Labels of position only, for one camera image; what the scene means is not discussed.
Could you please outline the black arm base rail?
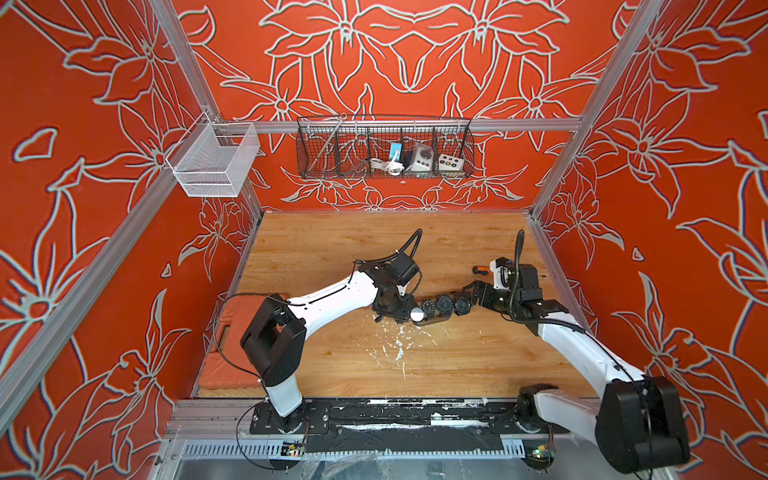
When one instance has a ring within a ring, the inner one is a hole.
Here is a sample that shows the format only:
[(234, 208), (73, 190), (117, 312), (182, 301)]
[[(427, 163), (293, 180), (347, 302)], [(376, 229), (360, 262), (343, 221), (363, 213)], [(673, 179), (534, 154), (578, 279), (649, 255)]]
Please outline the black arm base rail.
[(247, 418), (249, 434), (296, 437), (307, 454), (521, 458), (560, 431), (517, 413), (517, 401), (505, 398), (309, 398), (287, 418), (268, 402)]

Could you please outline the dark wooden watch stand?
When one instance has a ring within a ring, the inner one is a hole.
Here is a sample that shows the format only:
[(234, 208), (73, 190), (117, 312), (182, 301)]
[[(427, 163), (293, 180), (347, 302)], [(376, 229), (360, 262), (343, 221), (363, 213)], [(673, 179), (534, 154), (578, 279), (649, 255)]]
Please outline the dark wooden watch stand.
[(447, 321), (453, 316), (467, 315), (471, 308), (472, 303), (467, 298), (441, 295), (436, 299), (424, 300), (413, 307), (409, 318), (414, 324), (423, 327)]

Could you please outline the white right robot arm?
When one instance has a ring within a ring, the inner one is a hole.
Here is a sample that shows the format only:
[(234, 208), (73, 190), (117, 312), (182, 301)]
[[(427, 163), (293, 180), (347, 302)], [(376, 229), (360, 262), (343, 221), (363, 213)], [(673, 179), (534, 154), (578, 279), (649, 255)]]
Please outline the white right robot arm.
[(476, 282), (472, 301), (552, 346), (597, 398), (569, 396), (552, 384), (526, 386), (518, 393), (515, 422), (533, 432), (560, 426), (595, 445), (622, 474), (653, 474), (687, 463), (691, 453), (678, 389), (665, 377), (650, 376), (624, 361), (560, 302), (544, 299), (536, 268), (521, 260), (524, 242), (520, 230), (513, 257), (490, 264), (493, 281)]

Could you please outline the black digital sport watch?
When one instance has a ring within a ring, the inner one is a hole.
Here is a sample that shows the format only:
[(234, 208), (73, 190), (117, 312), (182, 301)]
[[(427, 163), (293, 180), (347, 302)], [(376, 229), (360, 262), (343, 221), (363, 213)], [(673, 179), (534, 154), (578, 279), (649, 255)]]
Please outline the black digital sport watch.
[(436, 315), (448, 319), (454, 312), (454, 302), (449, 295), (440, 295), (436, 299)]

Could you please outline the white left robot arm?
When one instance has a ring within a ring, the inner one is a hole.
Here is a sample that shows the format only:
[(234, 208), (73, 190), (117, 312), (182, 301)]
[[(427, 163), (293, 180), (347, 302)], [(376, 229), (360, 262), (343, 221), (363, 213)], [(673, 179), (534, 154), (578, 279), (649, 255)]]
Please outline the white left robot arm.
[(296, 372), (304, 345), (313, 334), (344, 315), (370, 307), (381, 321), (420, 322), (425, 315), (407, 290), (422, 273), (415, 261), (423, 231), (417, 229), (394, 253), (355, 260), (346, 278), (313, 293), (285, 299), (264, 298), (240, 338), (240, 346), (261, 379), (275, 414), (287, 420), (304, 404)]

